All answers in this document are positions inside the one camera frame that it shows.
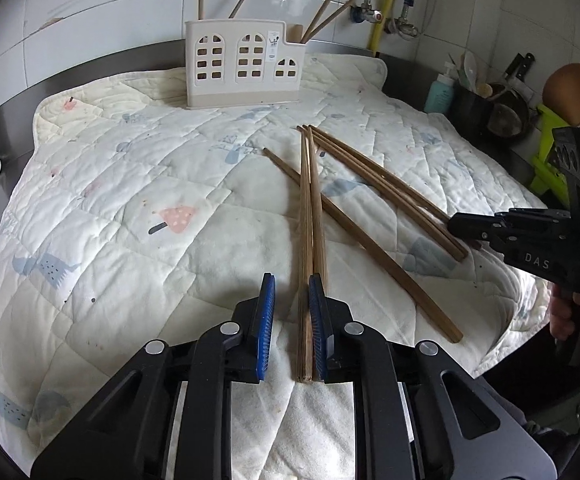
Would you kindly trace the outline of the person's right hand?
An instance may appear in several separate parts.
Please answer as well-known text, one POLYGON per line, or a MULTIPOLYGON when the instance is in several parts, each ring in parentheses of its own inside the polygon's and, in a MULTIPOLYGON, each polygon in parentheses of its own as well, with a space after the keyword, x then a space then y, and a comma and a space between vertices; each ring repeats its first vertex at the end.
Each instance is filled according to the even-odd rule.
POLYGON ((549 330, 556 339, 564 341, 574 333, 572 306, 580 306, 580 294, 574 294, 571 299, 556 284, 552 285, 552 296, 549 301, 549 330))

